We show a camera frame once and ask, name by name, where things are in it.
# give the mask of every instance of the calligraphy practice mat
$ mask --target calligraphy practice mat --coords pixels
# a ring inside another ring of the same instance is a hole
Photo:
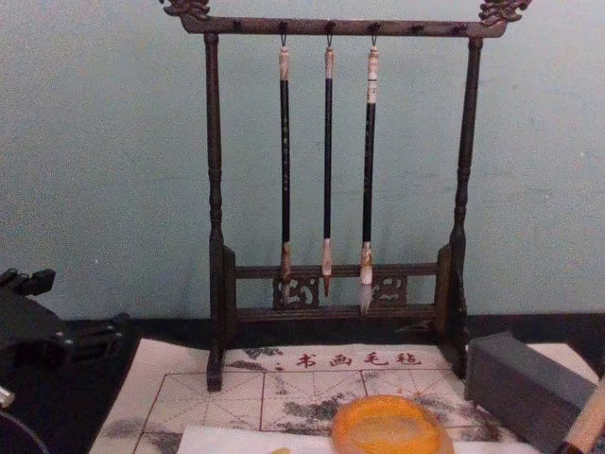
[[[564,344],[534,345],[591,381]],[[230,350],[222,390],[206,391],[207,351],[142,340],[93,454],[176,454],[187,426],[328,436],[338,407],[395,394],[437,416],[456,441],[515,442],[463,398],[463,383],[436,346],[340,345]]]

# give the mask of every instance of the brush tip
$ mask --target brush tip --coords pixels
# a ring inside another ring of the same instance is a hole
[[[282,302],[284,303],[284,305],[287,305],[289,299],[290,299],[290,285],[282,283]]]
[[[330,294],[330,281],[332,281],[332,276],[323,276],[323,294],[326,298]]]
[[[359,291],[359,309],[361,315],[367,315],[372,302],[372,286],[362,285]]]

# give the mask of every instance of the ink stain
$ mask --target ink stain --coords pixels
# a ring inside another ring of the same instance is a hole
[[[280,431],[285,433],[293,433],[296,435],[323,435],[327,437],[330,435],[330,428],[327,426],[308,426],[307,424],[292,424],[292,423],[280,423],[277,425]]]
[[[114,439],[138,437],[144,425],[145,419],[143,418],[118,419],[103,429],[103,435]]]
[[[344,398],[344,394],[339,393],[318,404],[301,405],[296,402],[285,402],[284,412],[290,416],[305,418],[304,422],[313,426],[319,421],[332,421],[337,414],[338,407],[340,407],[338,400],[342,398]]]
[[[492,425],[497,426],[498,420],[485,410],[475,407],[474,405],[460,405],[458,407],[458,414],[462,417],[469,418],[478,425]]]
[[[460,433],[463,442],[499,442],[502,439],[498,427],[484,424],[476,428],[466,428]]]
[[[182,433],[146,433],[145,437],[161,454],[177,454],[179,445],[181,444]]]
[[[287,389],[285,388],[284,379],[276,375],[275,381],[277,382],[277,391],[275,393],[279,395],[287,395]]]
[[[265,369],[265,367],[263,367],[263,365],[261,365],[257,362],[243,361],[241,359],[238,361],[234,361],[231,364],[227,364],[227,366],[235,367],[237,369],[246,369],[247,371],[254,371],[254,372],[266,372],[267,371],[267,369]]]
[[[275,347],[261,347],[261,348],[245,348],[244,353],[248,355],[250,359],[257,359],[261,355],[265,355],[266,357],[272,357],[274,355],[283,355],[279,348]]]
[[[411,400],[429,409],[442,424],[447,424],[449,422],[448,413],[456,412],[458,410],[456,406],[447,402],[438,394],[416,393],[412,396]]]
[[[250,430],[251,427],[250,425],[246,424],[245,422],[242,422],[239,419],[232,419],[229,421],[229,428],[240,428],[240,429],[244,429],[244,430]]]
[[[374,380],[377,377],[378,377],[378,373],[375,371],[367,372],[366,374],[363,375],[363,378],[366,381]]]

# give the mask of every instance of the brush handle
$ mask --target brush handle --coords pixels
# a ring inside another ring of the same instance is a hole
[[[289,284],[292,279],[292,256],[290,253],[290,243],[286,242],[282,245],[282,266],[280,277],[282,283]]]
[[[323,237],[330,237],[332,204],[332,76],[334,74],[334,51],[325,49],[325,128],[323,140]]]
[[[601,379],[558,453],[588,454],[605,429],[605,379]]]
[[[372,167],[374,155],[374,125],[376,118],[376,88],[378,81],[378,49],[373,45],[368,58],[368,95],[366,107],[366,147],[363,178],[363,242],[372,240]]]
[[[323,255],[321,260],[321,275],[332,275],[332,239],[325,238],[323,240]]]
[[[363,243],[361,248],[361,285],[371,286],[372,285],[372,246],[370,241]]]
[[[288,103],[288,52],[280,51],[280,106],[282,118],[282,243],[290,240],[290,119]]]

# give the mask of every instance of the brown brush tip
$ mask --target brown brush tip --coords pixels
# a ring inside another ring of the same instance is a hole
[[[323,294],[326,298],[330,294],[330,281],[332,281],[332,276],[323,276]]]

